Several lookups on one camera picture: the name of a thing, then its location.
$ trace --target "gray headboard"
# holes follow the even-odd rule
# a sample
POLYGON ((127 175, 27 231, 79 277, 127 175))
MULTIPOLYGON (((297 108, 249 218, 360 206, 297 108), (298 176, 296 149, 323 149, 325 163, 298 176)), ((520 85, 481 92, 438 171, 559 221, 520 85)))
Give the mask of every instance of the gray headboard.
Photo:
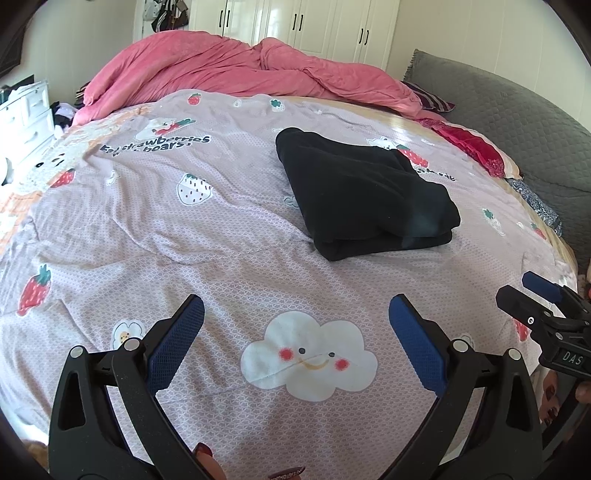
POLYGON ((404 79, 456 108, 447 120, 490 138, 563 222, 580 269, 591 257, 591 132, 553 103, 493 73, 416 50, 404 79))

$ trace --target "black folded garment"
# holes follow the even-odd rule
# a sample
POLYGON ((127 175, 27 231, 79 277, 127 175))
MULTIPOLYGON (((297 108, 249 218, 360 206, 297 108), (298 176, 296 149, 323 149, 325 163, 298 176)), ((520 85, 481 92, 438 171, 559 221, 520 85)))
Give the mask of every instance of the black folded garment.
POLYGON ((398 150, 346 145, 287 128, 275 140, 304 222, 327 260, 429 248, 452 240, 460 214, 398 150))

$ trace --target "cabinet door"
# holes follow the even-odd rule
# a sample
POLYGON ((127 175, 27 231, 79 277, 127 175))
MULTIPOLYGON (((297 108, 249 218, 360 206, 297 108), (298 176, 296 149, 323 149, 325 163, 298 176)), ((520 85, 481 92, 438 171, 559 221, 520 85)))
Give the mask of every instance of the cabinet door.
POLYGON ((202 30, 214 35, 222 35, 226 21, 226 0, 197 0, 191 3, 189 30, 202 30))
POLYGON ((347 63, 359 61, 365 42, 365 24, 370 2, 371 0, 339 0, 327 58, 347 63))
POLYGON ((327 57, 336 4, 337 0, 301 0, 295 48, 321 59, 327 57))
POLYGON ((258 41, 275 37, 293 46, 299 28, 301 0, 265 0, 258 41))
POLYGON ((228 0, 223 36, 257 43, 262 17, 263 0, 228 0))
POLYGON ((386 69, 399 6, 400 0, 371 0, 359 59, 361 63, 386 69))

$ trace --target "pink comforter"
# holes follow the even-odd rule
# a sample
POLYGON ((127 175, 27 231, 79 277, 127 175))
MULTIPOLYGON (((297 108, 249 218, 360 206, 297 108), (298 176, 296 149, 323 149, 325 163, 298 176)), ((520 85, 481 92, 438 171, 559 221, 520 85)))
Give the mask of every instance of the pink comforter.
POLYGON ((322 60, 276 38, 251 47, 206 32, 167 31, 134 43, 86 87, 75 125, 101 119, 124 106, 155 102, 197 88, 234 96, 296 95, 389 107, 416 118, 421 100, 380 69, 322 60))

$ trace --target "drawer handle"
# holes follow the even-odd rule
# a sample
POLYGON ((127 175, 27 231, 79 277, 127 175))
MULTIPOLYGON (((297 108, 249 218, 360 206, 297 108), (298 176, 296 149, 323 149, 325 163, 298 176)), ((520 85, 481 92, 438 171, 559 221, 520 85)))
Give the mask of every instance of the drawer handle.
POLYGON ((37 138, 38 135, 39 135, 39 132, 33 133, 32 136, 31 136, 31 138, 29 138, 29 140, 26 140, 25 143, 32 142, 33 140, 35 140, 37 138))

